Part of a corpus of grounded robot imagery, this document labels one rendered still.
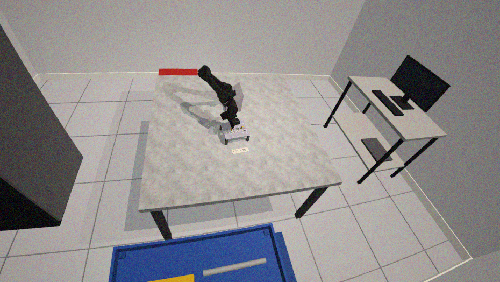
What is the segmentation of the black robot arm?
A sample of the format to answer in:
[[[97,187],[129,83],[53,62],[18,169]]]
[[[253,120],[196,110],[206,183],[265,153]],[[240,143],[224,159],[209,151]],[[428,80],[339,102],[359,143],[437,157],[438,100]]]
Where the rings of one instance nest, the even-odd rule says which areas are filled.
[[[236,101],[233,98],[236,96],[236,92],[235,90],[232,90],[232,85],[226,82],[220,82],[213,74],[211,74],[209,67],[205,65],[198,70],[198,76],[206,81],[217,93],[217,97],[220,102],[224,107],[228,107],[231,114],[236,114],[238,112]],[[231,114],[229,112],[225,111],[220,114],[223,120],[231,118]]]

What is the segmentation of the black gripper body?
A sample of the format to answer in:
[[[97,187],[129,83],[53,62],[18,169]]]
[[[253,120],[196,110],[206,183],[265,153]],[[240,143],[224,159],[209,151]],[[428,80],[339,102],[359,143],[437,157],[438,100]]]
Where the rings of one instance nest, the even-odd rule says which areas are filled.
[[[227,109],[227,111],[229,112],[229,109]],[[229,112],[229,113],[230,113],[230,112]],[[231,114],[231,113],[230,113],[230,114]],[[231,118],[228,118],[228,119],[231,119],[231,120],[230,120],[231,125],[238,125],[238,124],[240,124],[239,119],[237,119],[237,118],[235,118],[235,117],[237,117],[237,115],[236,115],[236,114],[231,114]]]

